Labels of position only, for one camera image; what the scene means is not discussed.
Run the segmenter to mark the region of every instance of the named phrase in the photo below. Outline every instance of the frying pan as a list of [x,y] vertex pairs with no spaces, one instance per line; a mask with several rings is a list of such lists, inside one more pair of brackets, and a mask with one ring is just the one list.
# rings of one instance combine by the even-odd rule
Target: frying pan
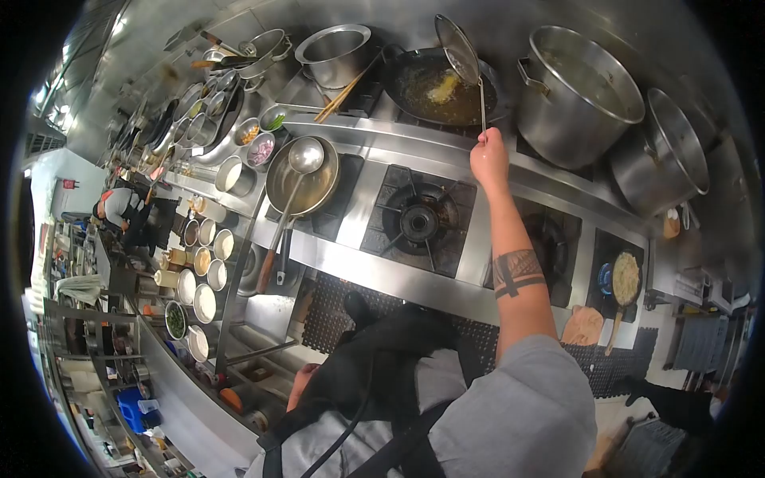
[[[616,260],[619,258],[622,254],[629,254],[633,257],[635,255],[631,251],[623,250],[622,252],[619,252],[617,256],[614,258],[614,262],[611,265],[611,268],[609,269],[609,264],[606,264],[601,268],[601,273],[598,275],[598,284],[601,286],[601,291],[605,294],[613,294],[614,292],[614,274],[613,274],[613,265],[616,265]],[[635,288],[635,295],[628,300],[625,304],[620,304],[617,300],[616,296],[614,295],[614,300],[617,302],[617,306],[619,307],[617,309],[617,316],[616,319],[614,319],[614,328],[611,329],[611,337],[608,339],[608,345],[606,346],[606,352],[605,355],[609,356],[611,354],[611,350],[614,349],[614,340],[617,337],[617,331],[619,330],[619,326],[621,325],[622,317],[624,316],[624,311],[629,307],[630,305],[634,304],[635,301],[637,301],[637,298],[640,296],[640,291],[643,289],[643,269],[641,268],[640,264],[637,265],[637,287]]]
[[[289,215],[291,218],[304,216],[319,209],[332,197],[335,189],[337,189],[337,182],[340,177],[340,159],[337,156],[337,151],[329,141],[321,136],[311,136],[311,138],[318,140],[322,148],[324,148],[324,162],[318,171],[306,174],[303,178],[298,194],[290,206]],[[300,174],[289,165],[288,160],[289,151],[298,139],[300,138],[293,139],[276,153],[276,156],[271,160],[269,172],[265,176],[265,195],[268,197],[271,206],[280,213],[284,213],[290,193],[295,188],[295,183],[300,177]],[[285,232],[287,231],[291,232],[291,228],[285,228]],[[285,253],[289,251],[290,239],[291,233],[285,234],[282,238],[282,260],[284,265],[286,265],[287,259],[289,259]],[[275,256],[275,248],[270,249],[265,255],[263,266],[260,269],[260,276],[258,277],[258,285],[256,286],[257,294],[265,292],[265,288],[269,284]]]
[[[443,48],[406,51],[397,44],[389,44],[382,49],[382,61],[385,63],[382,85],[404,112],[439,125],[481,124],[478,86],[460,83],[453,96],[443,103],[428,98],[428,92],[444,81],[444,73],[454,72]],[[508,102],[497,72],[481,60],[478,63],[486,90],[487,122],[496,121],[508,115]]]

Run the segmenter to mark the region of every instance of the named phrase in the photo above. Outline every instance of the blue container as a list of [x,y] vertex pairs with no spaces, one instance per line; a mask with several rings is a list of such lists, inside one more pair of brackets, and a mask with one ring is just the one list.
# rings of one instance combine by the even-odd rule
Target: blue container
[[138,387],[125,389],[117,394],[119,411],[125,417],[130,429],[135,433],[143,433],[146,431],[146,427],[141,423],[141,418],[148,419],[150,422],[157,421],[159,419],[159,411],[152,410],[146,415],[142,414],[141,410],[138,409],[138,400],[143,400]]

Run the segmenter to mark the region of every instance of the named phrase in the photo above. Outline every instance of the gray t-shirt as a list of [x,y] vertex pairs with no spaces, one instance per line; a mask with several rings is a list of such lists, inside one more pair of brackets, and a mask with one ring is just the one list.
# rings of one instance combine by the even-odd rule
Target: gray t-shirt
[[124,220],[122,214],[125,212],[128,204],[135,208],[135,210],[143,209],[143,201],[129,187],[116,187],[112,189],[112,193],[103,202],[103,212],[106,215],[106,219],[116,226],[121,226]]
[[[587,377],[551,337],[510,347],[488,375],[466,389],[457,353],[438,350],[415,369],[420,409],[456,398],[428,435],[447,478],[465,476],[580,477],[595,447],[595,404]],[[300,476],[345,431],[326,411],[282,445],[285,477]],[[347,476],[393,437],[390,423],[360,422],[314,474]],[[247,477],[262,475],[261,452]],[[389,478],[399,478],[390,470]]]

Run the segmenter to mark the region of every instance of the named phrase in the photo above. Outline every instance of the green onion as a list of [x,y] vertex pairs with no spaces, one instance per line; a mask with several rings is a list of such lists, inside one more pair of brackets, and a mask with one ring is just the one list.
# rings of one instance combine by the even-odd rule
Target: green onion
[[268,130],[274,130],[282,126],[282,122],[285,120],[285,115],[277,115],[274,121],[270,122],[265,128]]

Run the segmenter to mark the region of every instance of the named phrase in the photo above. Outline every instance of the white sauce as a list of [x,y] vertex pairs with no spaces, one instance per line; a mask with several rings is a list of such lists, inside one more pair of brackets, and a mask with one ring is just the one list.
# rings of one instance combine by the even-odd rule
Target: white sauce
[[204,315],[206,319],[212,320],[213,317],[215,317],[217,304],[215,303],[213,289],[209,287],[202,288],[202,291],[199,294],[199,305],[202,309],[202,315]]
[[236,163],[229,169],[228,174],[226,175],[226,182],[223,185],[223,189],[229,190],[232,187],[234,187],[234,184],[236,183],[236,180],[239,179],[239,176],[242,174],[242,163]]
[[186,305],[191,305],[194,301],[194,289],[197,288],[197,280],[194,279],[194,274],[189,272],[181,272],[181,279],[178,282],[178,296],[181,298],[181,302]]

